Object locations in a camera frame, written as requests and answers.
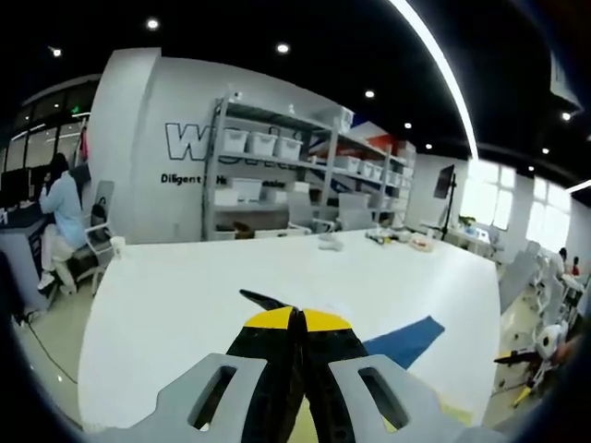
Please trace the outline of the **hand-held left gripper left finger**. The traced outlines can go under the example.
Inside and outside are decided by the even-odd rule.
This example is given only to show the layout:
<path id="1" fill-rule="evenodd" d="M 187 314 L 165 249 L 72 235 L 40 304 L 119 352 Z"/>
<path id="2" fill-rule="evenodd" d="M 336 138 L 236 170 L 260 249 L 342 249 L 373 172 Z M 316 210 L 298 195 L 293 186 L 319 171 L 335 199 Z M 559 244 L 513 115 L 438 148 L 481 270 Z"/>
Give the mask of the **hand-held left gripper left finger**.
<path id="1" fill-rule="evenodd" d="M 252 317 L 225 353 L 211 353 L 157 394 L 140 442 L 286 442 L 303 400 L 298 313 Z"/>

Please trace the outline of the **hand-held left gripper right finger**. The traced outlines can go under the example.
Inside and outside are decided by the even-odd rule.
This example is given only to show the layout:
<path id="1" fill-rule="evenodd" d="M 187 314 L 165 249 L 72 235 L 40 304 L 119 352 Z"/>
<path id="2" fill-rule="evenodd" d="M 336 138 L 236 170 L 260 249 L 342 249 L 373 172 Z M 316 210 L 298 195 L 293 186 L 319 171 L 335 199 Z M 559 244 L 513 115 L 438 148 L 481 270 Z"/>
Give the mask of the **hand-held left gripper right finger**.
<path id="1" fill-rule="evenodd" d="M 383 354 L 368 354 L 333 314 L 300 315 L 305 394 L 320 442 L 453 442 L 462 424 L 437 394 Z"/>

